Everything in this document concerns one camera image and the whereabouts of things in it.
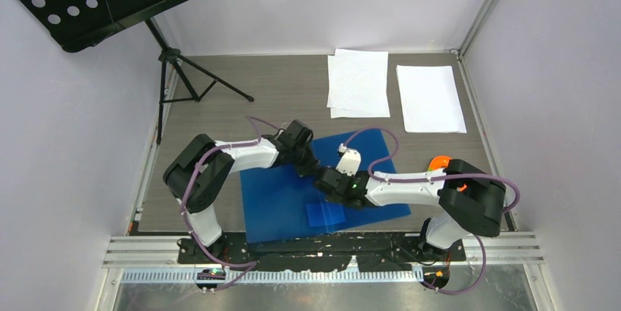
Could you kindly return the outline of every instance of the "white robotic arm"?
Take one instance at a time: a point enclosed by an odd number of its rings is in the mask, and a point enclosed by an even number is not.
[[[447,174],[482,173],[461,160],[446,168],[422,173],[359,171],[358,151],[339,147],[336,168],[322,168],[315,187],[329,201],[362,208],[396,203],[439,206],[445,211],[427,219],[421,229],[421,253],[437,259],[453,243],[471,233],[498,236],[505,199],[505,186],[496,181],[463,179],[445,181]]]
[[[251,168],[285,164],[292,164],[300,176],[312,175],[319,167],[311,148],[312,140],[311,129],[297,120],[290,123],[286,130],[278,130],[275,135],[264,135],[252,146],[236,147],[252,141],[227,143],[212,140],[205,134],[197,135],[164,172],[164,182],[181,203],[196,163],[210,149],[220,149],[207,157],[186,205],[187,218],[194,232],[208,247],[222,235],[213,202],[226,177]]]

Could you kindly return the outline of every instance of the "orange cap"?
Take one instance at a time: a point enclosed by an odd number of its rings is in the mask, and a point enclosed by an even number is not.
[[[450,159],[451,158],[446,155],[436,156],[429,164],[429,169],[427,171],[435,171],[439,168],[447,167]]]

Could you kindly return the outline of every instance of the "white paper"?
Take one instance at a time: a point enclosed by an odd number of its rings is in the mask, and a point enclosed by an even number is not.
[[[387,68],[388,52],[337,49],[328,56],[331,117],[390,117]]]
[[[466,132],[451,66],[397,66],[397,80],[406,132]]]
[[[337,53],[339,54],[343,54],[343,53],[348,53],[351,52],[351,50],[337,50]],[[332,85],[332,80],[335,76],[335,73],[333,71],[333,68],[335,66],[334,60],[337,59],[338,57],[336,57],[336,55],[334,56],[328,56],[328,81],[330,83],[330,85]],[[330,108],[330,118],[331,119],[337,119],[340,117],[348,117],[348,118],[376,118],[376,117],[390,117],[390,110],[388,109],[388,107],[382,107],[382,108],[377,108],[375,110],[348,110],[345,108],[335,108],[335,107],[330,107],[331,106],[331,101],[332,101],[332,93],[331,91],[333,91],[334,89],[332,87],[330,87],[330,91],[328,93],[328,103],[327,103],[327,107]]]

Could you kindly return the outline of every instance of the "metal floor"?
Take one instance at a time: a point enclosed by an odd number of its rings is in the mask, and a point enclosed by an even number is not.
[[[315,138],[380,126],[398,136],[401,147],[393,159],[398,172],[426,171],[431,159],[448,155],[466,160],[489,173],[490,167],[468,100],[457,59],[450,53],[390,54],[387,94],[390,118],[331,119],[326,108],[328,94],[327,58],[309,56],[198,56],[192,58],[211,72],[255,97],[248,102],[221,84],[200,103],[180,102],[171,106],[162,143],[153,168],[140,220],[140,231],[184,231],[179,204],[164,185],[164,170],[197,134],[224,141],[250,140],[255,135],[244,116],[257,116],[280,125],[300,119],[313,129]],[[396,65],[452,66],[467,134],[406,133],[401,112]],[[184,66],[188,78],[200,93],[212,79]],[[175,97],[189,97],[178,82]],[[387,137],[387,145],[393,142]],[[227,178],[215,202],[217,218],[224,231],[244,231],[244,214],[239,174]],[[355,231],[418,231],[423,221],[440,210],[411,206],[412,215],[354,228]]]

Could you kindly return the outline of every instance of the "blue plastic sheet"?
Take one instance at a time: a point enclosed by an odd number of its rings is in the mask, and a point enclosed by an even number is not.
[[[338,146],[350,135],[333,135],[313,141],[315,155],[322,165],[337,165]],[[360,133],[349,147],[361,153],[361,170],[389,154],[379,130]],[[392,161],[380,163],[373,169],[395,172]],[[328,203],[325,195],[313,187],[313,178],[298,177],[290,165],[243,171],[241,178],[249,243],[332,233],[410,214],[405,204],[356,210]]]

